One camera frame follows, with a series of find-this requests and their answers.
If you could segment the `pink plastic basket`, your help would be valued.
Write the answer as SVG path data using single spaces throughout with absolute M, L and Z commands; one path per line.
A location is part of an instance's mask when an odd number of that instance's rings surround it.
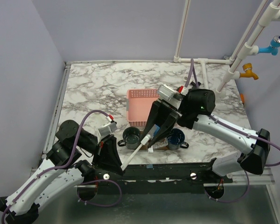
M 126 93 L 126 119 L 130 126 L 145 126 L 157 89 L 129 89 Z

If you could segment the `dark blue mug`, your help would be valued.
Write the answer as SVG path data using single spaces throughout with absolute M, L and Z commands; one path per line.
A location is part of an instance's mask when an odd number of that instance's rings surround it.
M 187 149 L 189 144 L 185 142 L 185 134 L 178 128 L 173 128 L 167 137 L 168 148 L 170 150 L 177 150 L 179 148 Z

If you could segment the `dark green mug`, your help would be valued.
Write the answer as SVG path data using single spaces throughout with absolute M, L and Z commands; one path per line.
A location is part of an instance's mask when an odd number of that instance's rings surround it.
M 136 127 L 128 127 L 124 130 L 123 139 L 118 142 L 119 147 L 126 146 L 128 149 L 135 150 L 140 144 L 141 131 Z

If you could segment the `brown wooden oval tray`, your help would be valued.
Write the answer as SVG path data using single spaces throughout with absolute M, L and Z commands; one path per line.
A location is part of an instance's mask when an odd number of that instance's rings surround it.
M 152 140 L 152 138 L 150 138 L 150 140 L 149 140 L 145 145 L 143 145 L 143 146 L 141 147 L 141 150 L 147 151 L 147 146 L 148 146 L 148 144 L 150 143 L 151 140 Z M 157 150 L 165 150 L 165 149 L 166 149 L 166 147 L 160 148 L 160 149 L 157 149 Z

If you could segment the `blue toothpaste tube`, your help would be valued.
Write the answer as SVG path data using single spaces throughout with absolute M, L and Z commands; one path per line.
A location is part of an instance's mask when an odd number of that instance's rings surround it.
M 157 126 L 157 125 L 154 125 L 153 128 L 152 128 L 152 131 L 153 131 L 153 135 L 156 135 L 159 131 L 160 127 Z

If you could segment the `clear textured acrylic holder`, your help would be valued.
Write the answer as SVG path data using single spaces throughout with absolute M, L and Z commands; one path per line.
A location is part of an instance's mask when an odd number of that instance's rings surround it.
M 152 145 L 152 148 L 153 148 L 153 150 L 157 150 L 157 149 L 160 149 L 160 148 L 164 148 L 167 145 L 168 145 L 168 140 L 167 140 L 167 138 L 164 138 L 164 139 L 154 143 Z

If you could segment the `white capped toothbrush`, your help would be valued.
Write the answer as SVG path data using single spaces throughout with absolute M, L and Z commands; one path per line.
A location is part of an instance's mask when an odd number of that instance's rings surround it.
M 152 154 L 152 153 L 154 152 L 153 146 L 149 147 L 149 148 L 147 149 L 147 151 L 148 151 L 149 154 Z

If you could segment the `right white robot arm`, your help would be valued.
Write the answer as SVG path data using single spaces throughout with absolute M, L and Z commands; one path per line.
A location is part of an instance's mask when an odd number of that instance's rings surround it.
M 244 170 L 263 174 L 270 151 L 270 133 L 249 130 L 215 117 L 215 93 L 207 89 L 180 87 L 172 90 L 165 85 L 158 89 L 159 98 L 152 103 L 140 141 L 151 135 L 148 146 L 167 138 L 175 124 L 210 134 L 237 149 L 222 158 L 214 158 L 205 171 L 206 179 L 215 183 L 229 173 Z

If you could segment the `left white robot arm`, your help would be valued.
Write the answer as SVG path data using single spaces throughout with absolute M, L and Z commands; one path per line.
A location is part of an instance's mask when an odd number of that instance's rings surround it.
M 123 175 L 113 132 L 117 123 L 107 124 L 93 135 L 73 120 L 64 121 L 57 142 L 29 179 L 10 196 L 0 197 L 3 224 L 32 224 L 39 212 L 63 192 L 77 185 L 109 182 L 109 173 Z

